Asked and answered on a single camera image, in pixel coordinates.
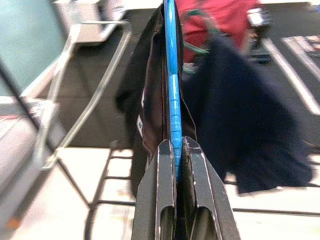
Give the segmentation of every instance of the white stripe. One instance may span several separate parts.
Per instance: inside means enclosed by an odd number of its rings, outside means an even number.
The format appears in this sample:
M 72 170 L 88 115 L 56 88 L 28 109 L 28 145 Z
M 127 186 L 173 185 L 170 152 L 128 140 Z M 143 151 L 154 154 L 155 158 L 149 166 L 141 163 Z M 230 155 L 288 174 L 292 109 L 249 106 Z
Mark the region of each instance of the white stripe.
M 314 52 L 314 48 L 309 44 L 309 42 L 303 36 L 294 36 L 294 40 L 306 51 Z
M 286 44 L 291 52 L 300 60 L 300 62 L 305 65 L 307 69 L 316 77 L 316 79 L 320 82 L 320 69 L 315 64 L 315 62 L 304 52 L 303 49 L 295 42 L 292 38 L 282 38 L 281 39 L 284 44 Z
M 300 96 L 304 105 L 314 115 L 320 115 L 320 106 L 318 105 L 315 97 L 309 91 L 307 86 L 304 84 L 300 76 L 294 70 L 294 68 L 288 63 L 285 57 L 279 52 L 277 47 L 273 44 L 270 39 L 263 40 L 264 47 L 270 52 L 272 58 L 278 63 L 278 66 L 282 72 L 286 75 L 288 80 L 291 82 L 295 91 Z

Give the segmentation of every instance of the metal bar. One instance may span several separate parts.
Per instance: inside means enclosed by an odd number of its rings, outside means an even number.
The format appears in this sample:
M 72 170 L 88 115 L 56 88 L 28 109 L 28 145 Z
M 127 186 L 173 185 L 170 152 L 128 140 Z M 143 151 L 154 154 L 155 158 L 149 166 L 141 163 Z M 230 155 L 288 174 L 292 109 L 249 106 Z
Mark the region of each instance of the metal bar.
M 238 183 L 237 182 L 235 182 L 235 181 L 223 181 L 223 183 L 224 184 L 229 184 L 229 185 L 235 185 L 235 186 L 237 186 L 238 185 Z
M 234 185 L 237 186 L 238 183 L 235 181 L 224 181 L 223 182 L 226 185 Z M 314 183 L 307 183 L 306 185 L 302 186 L 302 187 L 307 187 L 307 188 L 320 188 L 320 185 L 314 184 Z
M 39 130 L 38 122 L 36 122 L 35 119 L 33 119 L 32 116 L 30 115 L 29 106 L 26 103 L 25 98 L 20 97 L 19 90 L 18 90 L 17 86 L 14 84 L 14 80 L 12 79 L 10 74 L 7 73 L 6 69 L 4 68 L 4 66 L 2 65 L 1 62 L 0 62 L 0 76 L 3 79 L 3 81 L 5 82 L 5 84 L 7 85 L 7 87 L 9 88 L 9 90 L 12 92 L 12 94 L 14 95 L 16 100 L 18 101 L 18 104 L 23 109 L 25 115 L 28 117 L 28 119 L 30 120 L 30 122 L 32 123 L 34 128 L 38 131 Z M 54 145 L 48 139 L 46 139 L 46 145 L 51 153 L 55 152 Z M 74 189 L 77 191 L 77 193 L 79 194 L 79 196 L 81 197 L 81 199 L 83 200 L 85 205 L 89 206 L 88 200 L 85 198 L 83 192 L 80 190 L 79 186 L 76 184 L 74 178 L 71 176 L 68 169 L 64 166 L 61 159 L 57 158 L 56 160 L 57 160 L 59 166 L 61 167 L 62 172 L 64 173 L 64 175 L 66 176 L 68 181 L 71 183 L 71 185 L 74 187 Z
M 316 162 L 316 161 L 309 161 L 309 163 L 311 165 L 315 165 L 315 166 L 319 166 L 320 165 L 320 162 Z
M 249 209 L 249 208 L 233 208 L 232 210 L 234 212 L 240 212 L 240 213 L 284 214 L 284 215 L 320 217 L 320 212 L 308 212 L 308 211 L 284 211 L 284 210 Z
M 100 101 L 102 94 L 104 93 L 104 90 L 106 88 L 106 86 L 108 85 L 112 75 L 114 74 L 116 67 L 120 61 L 120 58 L 122 57 L 125 48 L 130 40 L 130 37 L 132 35 L 132 28 L 131 28 L 131 24 L 129 22 L 126 21 L 86 21 L 86 22 L 82 22 L 81 24 L 118 24 L 122 27 L 123 29 L 123 35 L 120 39 L 120 42 L 112 56 L 112 59 L 99 83 L 99 85 L 97 86 L 92 98 L 90 99 L 89 103 L 87 104 L 87 106 L 85 107 L 85 109 L 83 110 L 83 112 L 81 113 L 81 115 L 79 116 L 79 118 L 76 120 L 76 122 L 73 124 L 73 126 L 71 127 L 71 129 L 69 130 L 69 132 L 66 134 L 66 136 L 64 137 L 64 139 L 61 141 L 59 148 L 65 148 L 67 147 L 70 142 L 74 139 L 74 137 L 76 136 L 76 134 L 79 132 L 79 130 L 81 129 L 81 127 L 83 126 L 83 124 L 86 122 L 86 120 L 88 119 L 88 117 L 91 115 L 92 111 L 95 109 L 95 107 L 97 106 L 98 102 Z M 54 89 L 58 90 L 60 88 L 59 85 L 59 81 L 61 79 L 57 79 L 57 83 L 53 83 L 54 85 Z M 50 101 L 54 102 L 55 101 L 55 97 L 53 96 L 53 98 L 50 99 Z M 41 136 L 41 139 L 43 140 L 44 138 L 47 137 L 47 132 L 43 132 L 43 135 Z M 55 158 L 51 159 L 52 161 L 48 161 L 45 165 L 44 165 L 44 169 L 50 169 L 53 167 L 53 165 L 55 164 Z
M 133 156 L 112 156 L 110 159 L 128 159 L 131 160 Z
M 80 187 L 77 185 L 75 179 L 71 176 L 68 168 L 64 165 L 64 163 L 61 161 L 61 159 L 57 160 L 57 164 L 58 166 L 61 168 L 63 174 L 66 176 L 66 178 L 69 180 L 69 182 L 71 183 L 71 185 L 74 187 L 74 189 L 76 190 L 76 192 L 79 194 L 79 196 L 81 197 L 82 201 L 84 202 L 84 204 L 90 208 L 90 203 L 87 200 L 87 198 L 85 197 L 84 193 L 81 191 Z
M 35 161 L 38 162 L 40 166 L 43 166 L 45 164 L 45 162 L 43 162 L 43 154 L 45 151 L 46 139 L 48 137 L 49 127 L 52 120 L 54 103 L 56 102 L 60 85 L 65 73 L 65 70 L 67 68 L 69 58 L 74 50 L 76 41 L 80 34 L 80 29 L 81 29 L 80 24 L 74 24 L 70 28 L 70 33 L 63 47 L 62 53 L 58 58 L 57 66 L 54 71 L 53 80 L 50 85 L 48 97 L 46 100 L 47 105 L 42 110 L 41 122 L 40 122 L 38 134 L 35 139 L 34 151 L 33 151 L 33 158 L 35 159 Z
M 108 179 L 112 179 L 112 180 L 130 180 L 130 177 L 129 176 L 106 176 L 104 179 L 105 180 L 108 180 Z
M 168 94 L 170 112 L 170 138 L 175 157 L 176 178 L 181 178 L 182 123 L 178 79 L 178 50 L 176 6 L 174 0 L 164 1 L 164 26 L 168 68 Z
M 108 165 L 110 163 L 110 157 L 113 153 L 113 149 L 109 152 L 108 158 L 106 159 L 102 174 L 100 176 L 99 182 L 98 182 L 98 186 L 95 190 L 94 193 L 94 197 L 93 200 L 90 204 L 90 211 L 88 212 L 86 221 L 85 221 L 85 228 L 84 228 L 84 239 L 85 240 L 90 240 L 91 239 L 91 233 L 92 233 L 92 225 L 93 225 L 93 219 L 94 219 L 94 215 L 96 213 L 97 210 L 97 206 L 99 204 L 99 198 L 101 196 L 101 192 L 102 189 L 104 187 L 104 183 L 105 183 L 105 175 L 106 175 L 106 171 L 108 168 Z
M 136 203 L 134 201 L 99 200 L 98 204 L 136 206 Z

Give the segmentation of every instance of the green wall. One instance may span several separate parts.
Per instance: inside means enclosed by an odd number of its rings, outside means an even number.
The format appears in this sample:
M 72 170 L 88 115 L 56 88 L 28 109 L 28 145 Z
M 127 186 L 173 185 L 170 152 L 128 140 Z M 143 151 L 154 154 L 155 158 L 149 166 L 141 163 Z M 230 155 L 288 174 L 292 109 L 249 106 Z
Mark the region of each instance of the green wall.
M 0 59 L 22 92 L 60 54 L 65 38 L 50 0 L 0 0 Z M 0 82 L 0 96 L 10 95 Z

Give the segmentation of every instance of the floor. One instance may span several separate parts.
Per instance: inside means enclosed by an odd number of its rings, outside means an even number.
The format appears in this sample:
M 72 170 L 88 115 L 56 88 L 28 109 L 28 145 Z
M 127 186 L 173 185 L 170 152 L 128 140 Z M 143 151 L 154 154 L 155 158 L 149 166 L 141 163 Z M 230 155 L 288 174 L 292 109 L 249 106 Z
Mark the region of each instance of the floor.
M 59 156 L 83 190 L 92 200 L 105 160 L 106 148 L 66 148 Z M 130 150 L 115 152 L 116 156 L 131 156 Z M 312 156 L 320 164 L 320 155 Z M 108 176 L 126 177 L 131 160 L 112 159 Z M 320 185 L 320 166 L 312 183 Z M 103 200 L 133 201 L 129 183 L 108 180 L 101 196 Z M 317 216 L 235 212 L 234 217 L 242 240 L 318 240 L 320 239 L 320 189 L 315 187 L 284 188 L 239 196 L 234 185 L 226 190 L 233 208 L 314 212 Z M 101 205 L 95 217 L 92 239 L 129 240 L 135 208 Z M 81 240 L 84 237 L 88 209 L 72 189 L 58 167 L 46 179 L 43 187 L 23 213 L 21 226 L 8 230 L 0 240 Z

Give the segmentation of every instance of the black fabric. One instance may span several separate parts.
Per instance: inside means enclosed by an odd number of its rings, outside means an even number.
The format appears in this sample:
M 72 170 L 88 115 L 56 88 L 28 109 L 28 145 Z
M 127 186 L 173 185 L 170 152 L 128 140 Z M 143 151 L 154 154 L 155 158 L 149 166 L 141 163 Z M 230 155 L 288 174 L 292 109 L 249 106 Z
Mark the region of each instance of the black fabric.
M 234 173 L 240 193 L 308 183 L 298 116 L 277 81 L 220 36 L 202 60 L 183 92 L 198 143 L 218 175 Z
M 176 21 L 179 36 L 178 66 L 181 76 L 183 40 L 179 18 Z M 161 5 L 151 16 L 136 45 L 115 98 L 117 108 L 125 113 L 126 130 L 134 152 L 131 168 L 131 187 L 134 195 L 143 176 L 146 159 L 150 161 L 157 146 L 163 140 L 170 139 L 168 101 L 164 9 Z M 196 139 L 195 126 L 182 97 L 180 105 L 183 135 Z M 137 133 L 138 117 L 143 124 L 142 139 Z

